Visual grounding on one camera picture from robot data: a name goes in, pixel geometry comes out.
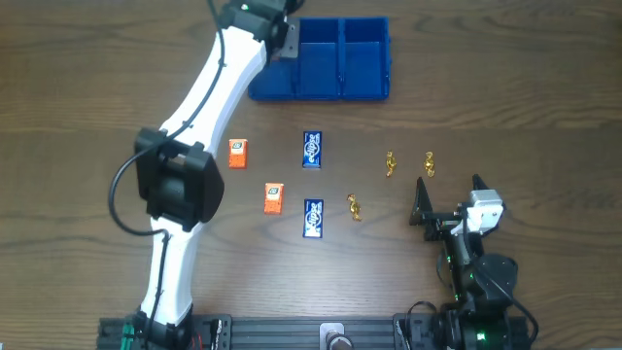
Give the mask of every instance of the blue tray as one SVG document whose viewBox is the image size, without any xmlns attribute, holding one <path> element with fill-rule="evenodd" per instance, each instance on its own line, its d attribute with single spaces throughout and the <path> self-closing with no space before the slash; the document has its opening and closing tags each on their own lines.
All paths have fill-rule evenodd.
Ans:
<svg viewBox="0 0 622 350">
<path fill-rule="evenodd" d="M 386 17 L 301 18 L 298 58 L 270 63 L 249 85 L 257 101 L 383 100 L 391 87 Z"/>
</svg>

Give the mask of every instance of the wooden table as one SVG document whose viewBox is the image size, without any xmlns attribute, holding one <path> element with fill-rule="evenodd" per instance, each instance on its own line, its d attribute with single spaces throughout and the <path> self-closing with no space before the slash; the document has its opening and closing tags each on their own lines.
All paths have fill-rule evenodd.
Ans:
<svg viewBox="0 0 622 350">
<path fill-rule="evenodd" d="M 198 0 L 0 4 L 0 342 L 92 349 L 98 319 L 131 312 L 150 268 L 151 240 L 108 216 L 110 179 L 137 130 L 185 97 L 214 25 Z M 196 312 L 392 315 L 451 301 L 434 271 L 440 245 L 407 220 L 434 151 L 435 208 L 466 200 L 475 172 L 507 204 L 484 243 L 520 265 L 535 348 L 620 346 L 622 4 L 308 0 L 299 14 L 389 17 L 391 96 L 243 98 L 218 154 L 225 198 L 200 240 Z M 307 129 L 324 132 L 319 172 L 300 168 Z M 248 170 L 227 168 L 229 138 L 249 139 Z M 266 182 L 286 186 L 281 217 L 262 213 Z M 323 240 L 301 237 L 306 197 L 325 200 Z M 147 227 L 133 169 L 118 206 Z"/>
</svg>

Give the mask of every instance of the blue container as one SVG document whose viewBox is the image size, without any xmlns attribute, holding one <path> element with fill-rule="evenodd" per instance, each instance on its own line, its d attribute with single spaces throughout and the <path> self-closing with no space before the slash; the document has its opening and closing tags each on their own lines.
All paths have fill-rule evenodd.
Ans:
<svg viewBox="0 0 622 350">
<path fill-rule="evenodd" d="M 249 85 L 257 101 L 383 100 L 391 87 L 386 17 L 301 18 L 298 58 L 270 63 Z"/>
</svg>

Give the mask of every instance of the orange box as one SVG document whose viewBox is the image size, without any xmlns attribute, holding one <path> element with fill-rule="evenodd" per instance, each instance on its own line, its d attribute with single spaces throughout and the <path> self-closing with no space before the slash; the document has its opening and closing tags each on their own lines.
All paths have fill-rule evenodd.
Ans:
<svg viewBox="0 0 622 350">
<path fill-rule="evenodd" d="M 281 215 L 283 212 L 283 184 L 265 184 L 265 201 L 263 213 Z"/>
<path fill-rule="evenodd" d="M 229 169 L 246 169 L 248 145 L 245 139 L 229 140 Z"/>
</svg>

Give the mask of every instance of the wooden surface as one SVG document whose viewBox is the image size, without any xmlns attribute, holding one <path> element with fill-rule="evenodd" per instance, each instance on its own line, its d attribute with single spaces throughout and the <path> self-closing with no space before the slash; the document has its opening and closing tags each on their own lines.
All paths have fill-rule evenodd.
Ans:
<svg viewBox="0 0 622 350">
<path fill-rule="evenodd" d="M 387 16 L 386 103 L 243 98 L 218 163 L 226 191 L 200 240 L 198 313 L 392 315 L 452 296 L 438 244 L 407 224 L 425 151 L 435 208 L 470 175 L 509 211 L 488 252 L 520 265 L 535 348 L 622 346 L 622 3 L 618 0 L 308 0 L 301 16 Z M 177 108 L 212 47 L 199 0 L 0 1 L 0 342 L 92 349 L 100 317 L 142 300 L 151 241 L 121 233 L 106 193 L 143 125 Z M 325 134 L 324 167 L 300 168 L 301 133 Z M 248 138 L 249 168 L 226 168 Z M 385 154 L 398 166 L 385 178 Z M 263 184 L 286 187 L 281 217 Z M 346 195 L 355 193 L 363 222 Z M 301 238 L 302 203 L 326 203 L 325 239 Z M 146 227 L 133 170 L 125 220 Z"/>
</svg>

